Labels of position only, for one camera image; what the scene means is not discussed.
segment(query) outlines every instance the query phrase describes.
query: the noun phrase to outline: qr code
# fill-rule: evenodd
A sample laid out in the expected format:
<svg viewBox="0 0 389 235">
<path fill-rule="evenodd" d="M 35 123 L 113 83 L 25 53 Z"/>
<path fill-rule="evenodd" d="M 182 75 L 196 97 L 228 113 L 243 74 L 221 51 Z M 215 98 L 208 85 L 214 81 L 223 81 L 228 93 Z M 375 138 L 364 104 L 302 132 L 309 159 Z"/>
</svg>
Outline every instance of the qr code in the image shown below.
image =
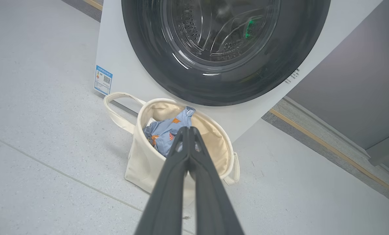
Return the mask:
<svg viewBox="0 0 389 235">
<path fill-rule="evenodd" d="M 109 77 L 107 77 L 107 76 L 105 76 L 105 78 L 103 79 L 107 84 L 110 84 L 110 78 Z"/>
</svg>

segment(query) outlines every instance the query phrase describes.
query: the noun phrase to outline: baseboard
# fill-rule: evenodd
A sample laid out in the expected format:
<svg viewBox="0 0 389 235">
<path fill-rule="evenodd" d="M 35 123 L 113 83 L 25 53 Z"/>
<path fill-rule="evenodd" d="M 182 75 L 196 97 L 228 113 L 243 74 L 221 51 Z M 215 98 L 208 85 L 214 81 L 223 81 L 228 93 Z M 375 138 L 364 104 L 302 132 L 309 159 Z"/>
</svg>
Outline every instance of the baseboard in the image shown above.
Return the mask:
<svg viewBox="0 0 389 235">
<path fill-rule="evenodd" d="M 389 199 L 389 172 L 368 162 L 364 149 L 288 99 L 279 101 L 263 119 L 341 167 Z"/>
<path fill-rule="evenodd" d="M 103 6 L 93 0 L 62 0 L 66 4 L 90 16 L 96 21 L 102 20 Z"/>
</svg>

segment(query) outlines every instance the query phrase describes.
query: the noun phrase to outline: light blue clothing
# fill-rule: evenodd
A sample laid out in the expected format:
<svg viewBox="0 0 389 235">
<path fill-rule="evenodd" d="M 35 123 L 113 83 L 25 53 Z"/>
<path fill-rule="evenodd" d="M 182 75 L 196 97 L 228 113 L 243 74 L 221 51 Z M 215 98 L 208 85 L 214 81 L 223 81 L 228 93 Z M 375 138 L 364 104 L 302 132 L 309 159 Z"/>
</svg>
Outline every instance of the light blue clothing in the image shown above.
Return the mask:
<svg viewBox="0 0 389 235">
<path fill-rule="evenodd" d="M 167 157 L 178 130 L 183 126 L 191 126 L 191 116 L 195 111 L 194 108 L 186 106 L 175 118 L 152 122 L 143 129 L 145 137 L 161 155 Z"/>
</svg>

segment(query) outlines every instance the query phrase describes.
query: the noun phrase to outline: green object in drum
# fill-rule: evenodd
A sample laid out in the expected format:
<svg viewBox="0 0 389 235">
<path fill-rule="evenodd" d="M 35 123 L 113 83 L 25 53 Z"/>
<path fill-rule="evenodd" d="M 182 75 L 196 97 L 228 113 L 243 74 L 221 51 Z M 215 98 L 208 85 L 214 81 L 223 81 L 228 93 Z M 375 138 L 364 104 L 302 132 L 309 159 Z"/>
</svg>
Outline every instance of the green object in drum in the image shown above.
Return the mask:
<svg viewBox="0 0 389 235">
<path fill-rule="evenodd" d="M 249 38 L 249 37 L 251 36 L 251 34 L 250 34 L 250 27 L 253 27 L 254 24 L 255 24 L 255 21 L 253 21 L 253 20 L 250 20 L 250 21 L 248 22 L 247 29 L 245 30 L 245 38 L 246 38 L 246 39 Z"/>
</svg>

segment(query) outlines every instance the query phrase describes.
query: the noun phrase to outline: canvas bag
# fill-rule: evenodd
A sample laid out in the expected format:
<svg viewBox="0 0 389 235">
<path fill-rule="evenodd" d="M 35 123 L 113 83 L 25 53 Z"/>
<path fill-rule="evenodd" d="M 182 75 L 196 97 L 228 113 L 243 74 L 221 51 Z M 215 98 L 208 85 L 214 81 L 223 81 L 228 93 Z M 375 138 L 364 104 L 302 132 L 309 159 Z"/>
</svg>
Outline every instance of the canvas bag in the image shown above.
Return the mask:
<svg viewBox="0 0 389 235">
<path fill-rule="evenodd" d="M 142 106 L 136 120 L 136 126 L 109 107 L 109 103 L 118 98 L 132 98 Z M 145 102 L 123 92 L 114 92 L 106 95 L 104 103 L 109 116 L 116 125 L 133 134 L 132 147 L 130 148 L 124 175 L 125 179 L 151 193 L 166 158 L 151 146 L 142 130 L 147 125 L 149 119 L 153 118 L 156 121 L 162 121 L 174 118 L 186 105 L 165 98 Z M 228 185 L 237 183 L 240 175 L 238 155 L 233 152 L 231 141 L 226 132 L 218 123 L 200 111 L 196 111 L 193 114 L 191 122 L 194 127 L 199 129 L 220 179 L 224 180 Z M 190 177 L 190 174 L 187 173 L 184 179 L 184 206 L 191 204 L 194 199 L 195 182 Z"/>
</svg>

